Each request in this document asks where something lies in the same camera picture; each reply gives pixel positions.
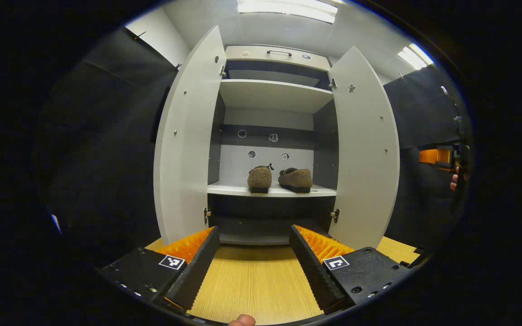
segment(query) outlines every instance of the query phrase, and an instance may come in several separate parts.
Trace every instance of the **white cabinet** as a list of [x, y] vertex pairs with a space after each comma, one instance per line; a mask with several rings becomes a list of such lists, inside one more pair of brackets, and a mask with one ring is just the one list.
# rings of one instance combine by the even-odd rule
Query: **white cabinet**
[[[277, 49], [287, 58], [273, 58], [281, 55]], [[301, 78], [280, 81], [285, 75]], [[231, 123], [219, 124], [225, 112]], [[269, 133], [279, 134], [278, 141]], [[212, 139], [222, 139], [219, 150]], [[209, 171], [211, 160], [219, 161], [211, 165], [219, 171]], [[269, 164], [269, 192], [251, 194], [248, 171]], [[288, 167], [312, 171], [311, 192], [279, 187], [279, 170]], [[159, 228], [165, 243], [210, 224], [219, 226], [224, 243], [266, 245], [288, 243], [288, 225], [295, 223], [354, 249], [377, 246], [396, 199], [398, 167], [392, 108], [355, 47], [330, 67], [327, 58], [299, 50], [225, 50], [215, 27], [194, 47], [166, 99], [154, 160]], [[205, 223], [207, 207], [213, 208]]]

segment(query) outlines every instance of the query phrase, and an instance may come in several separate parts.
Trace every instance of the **black curtain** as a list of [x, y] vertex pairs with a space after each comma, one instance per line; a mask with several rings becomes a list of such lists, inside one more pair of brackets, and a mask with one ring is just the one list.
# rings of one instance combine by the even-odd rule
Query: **black curtain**
[[450, 211], [452, 174], [419, 163], [419, 153], [437, 143], [458, 141], [454, 117], [462, 114], [468, 122], [466, 107], [457, 87], [434, 64], [391, 81], [384, 89], [400, 142], [398, 194], [385, 236], [417, 248], [437, 248], [462, 211]]
[[154, 128], [174, 67], [121, 29], [52, 90], [34, 151], [39, 192], [64, 235], [104, 266], [160, 237]]

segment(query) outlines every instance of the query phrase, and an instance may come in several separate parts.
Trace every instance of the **cabinet shelf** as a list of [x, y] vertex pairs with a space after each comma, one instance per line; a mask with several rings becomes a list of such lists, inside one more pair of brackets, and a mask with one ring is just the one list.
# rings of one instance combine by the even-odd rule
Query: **cabinet shelf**
[[334, 99], [331, 91], [277, 81], [221, 80], [219, 91], [227, 107], [306, 114]]
[[285, 188], [281, 188], [278, 184], [273, 184], [269, 188], [269, 192], [267, 194], [257, 194], [251, 193], [249, 188], [246, 186], [232, 186], [230, 184], [223, 184], [220, 182], [215, 182], [209, 184], [207, 187], [207, 193], [209, 194], [219, 194], [219, 195], [229, 195], [229, 196], [251, 196], [251, 197], [288, 197], [288, 198], [302, 198], [302, 197], [328, 197], [335, 196], [336, 191], [330, 188], [319, 187], [313, 185], [311, 187], [311, 192], [306, 194], [298, 194], [296, 192], [292, 192], [291, 190], [287, 190]]
[[210, 226], [219, 226], [220, 242], [236, 245], [286, 245], [290, 243], [290, 225], [300, 225], [330, 238], [326, 229], [311, 219], [252, 221], [237, 217], [212, 216]]

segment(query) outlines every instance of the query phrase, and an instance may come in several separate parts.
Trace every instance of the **drawer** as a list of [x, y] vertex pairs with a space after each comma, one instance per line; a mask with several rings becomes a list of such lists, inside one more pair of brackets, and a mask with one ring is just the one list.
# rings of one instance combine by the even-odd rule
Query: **drawer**
[[323, 70], [324, 72], [329, 71], [330, 68], [328, 59], [324, 56], [275, 46], [229, 45], [225, 50], [225, 55], [227, 60], [283, 62]]

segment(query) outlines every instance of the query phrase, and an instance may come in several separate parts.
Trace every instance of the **finger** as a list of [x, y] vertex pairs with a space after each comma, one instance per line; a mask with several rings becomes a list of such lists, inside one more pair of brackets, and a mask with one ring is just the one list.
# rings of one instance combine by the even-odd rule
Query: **finger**
[[237, 318], [237, 321], [242, 322], [246, 326], [255, 326], [255, 318], [249, 316], [248, 314], [240, 314]]

